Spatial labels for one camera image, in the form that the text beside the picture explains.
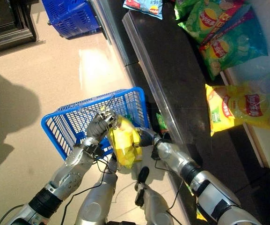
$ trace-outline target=store shelf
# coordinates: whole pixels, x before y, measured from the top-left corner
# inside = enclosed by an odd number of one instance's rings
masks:
[[[226,84],[239,84],[246,80],[254,80],[263,77],[270,72],[270,0],[249,1],[253,6],[262,30],[266,37],[269,56],[261,56],[243,64],[227,69],[222,76]],[[255,153],[262,166],[270,168],[270,130],[245,124],[244,128],[250,138]]]

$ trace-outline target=potato chip bag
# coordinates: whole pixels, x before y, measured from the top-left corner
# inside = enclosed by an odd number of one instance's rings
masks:
[[[119,116],[119,126],[109,130],[108,139],[114,149],[118,165],[132,168],[135,162],[142,160],[139,147],[140,136],[133,124],[125,117]]]
[[[176,0],[175,1],[175,19],[180,23],[178,25],[184,28],[184,20],[188,13],[193,9],[199,0]]]
[[[162,5],[162,0],[125,0],[123,7],[149,14],[162,20]]]
[[[204,62],[214,80],[220,71],[268,55],[261,26],[250,6],[248,11],[237,21],[230,22],[206,45],[199,47]]]
[[[242,5],[243,0],[200,0],[194,5],[183,28],[204,45]]]
[[[211,136],[246,122],[270,129],[270,73],[242,86],[205,85]]]

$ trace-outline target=blue plastic basket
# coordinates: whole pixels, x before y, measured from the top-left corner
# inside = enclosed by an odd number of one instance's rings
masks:
[[[41,126],[63,159],[66,159],[76,143],[81,143],[86,137],[87,126],[95,116],[90,110],[99,111],[110,99],[109,107],[119,115],[129,118],[134,126],[149,127],[144,92],[139,87],[117,90],[62,106],[44,116]],[[101,141],[101,145],[104,156],[112,153],[113,149],[106,137]]]
[[[67,39],[99,28],[87,0],[42,0],[42,3],[50,24]]]

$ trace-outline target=green chip bag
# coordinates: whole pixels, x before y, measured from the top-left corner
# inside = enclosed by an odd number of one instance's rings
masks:
[[[183,28],[204,45],[242,5],[243,0],[199,0]]]
[[[199,47],[212,79],[226,68],[268,55],[263,32],[253,9],[246,6],[241,11],[247,13],[240,18],[236,15],[223,31]]]
[[[175,18],[181,20],[192,10],[198,0],[176,0],[175,1]]]

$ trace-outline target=black cable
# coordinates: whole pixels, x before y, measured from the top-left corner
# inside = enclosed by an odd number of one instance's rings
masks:
[[[1,222],[3,222],[4,218],[5,218],[6,216],[8,216],[8,214],[9,214],[12,210],[15,210],[15,209],[17,209],[17,208],[19,208],[19,207],[22,207],[22,206],[24,206],[24,205],[16,205],[16,206],[14,206],[13,208],[9,209],[9,210],[3,215],[3,217],[0,219],[0,224],[1,224]]]
[[[176,193],[176,195],[175,195],[175,198],[174,198],[174,201],[173,201],[173,203],[172,203],[172,206],[171,206],[168,210],[172,209],[172,207],[174,206],[174,204],[175,204],[175,202],[176,202],[176,198],[177,198],[177,196],[178,196],[178,193],[180,192],[180,189],[181,189],[181,187],[182,187],[182,184],[183,184],[183,180],[182,180],[182,182],[181,182],[181,184],[180,184],[180,186],[179,186],[179,188],[178,188],[178,190],[177,190],[177,193]]]
[[[177,220],[177,218],[175,218],[168,210],[166,210],[166,212],[172,216],[173,219],[176,220],[176,222],[178,222],[180,225],[182,225],[182,223],[180,221]]]
[[[109,170],[110,172],[101,171],[101,169],[99,168],[98,162],[102,162],[102,163],[104,163],[104,162],[103,162],[103,161],[101,161],[101,160],[99,160],[99,159],[96,161],[96,164],[97,164],[98,170],[99,170],[100,172],[102,172],[102,173],[106,173],[106,174],[112,174],[112,172],[111,172],[111,170],[109,169],[109,167],[108,167],[108,170]]]
[[[164,170],[164,171],[167,171],[167,172],[169,172],[169,173],[174,173],[174,172],[171,171],[171,170],[167,170],[167,169],[164,169],[164,168],[159,168],[159,167],[157,167],[157,163],[158,163],[158,161],[156,160],[156,161],[155,161],[155,164],[154,164],[154,167],[155,167],[156,169]]]
[[[87,189],[85,189],[85,190],[83,190],[83,191],[81,191],[81,192],[79,192],[79,193],[74,194],[74,195],[71,197],[71,199],[69,200],[69,202],[66,204],[66,206],[65,206],[65,208],[64,208],[64,213],[63,213],[61,225],[63,225],[63,223],[64,223],[65,216],[66,216],[66,212],[67,212],[67,207],[68,207],[69,204],[72,202],[72,200],[73,200],[73,198],[74,198],[75,196],[80,195],[80,194],[84,193],[85,191],[91,190],[91,189],[93,189],[93,188],[97,188],[97,187],[99,187],[100,185],[102,185],[103,178],[104,178],[104,175],[105,175],[105,173],[106,173],[106,172],[105,172],[106,168],[107,168],[107,167],[105,167],[104,171],[102,172],[102,180],[101,180],[101,182],[99,183],[99,185],[96,185],[96,186],[87,188]]]

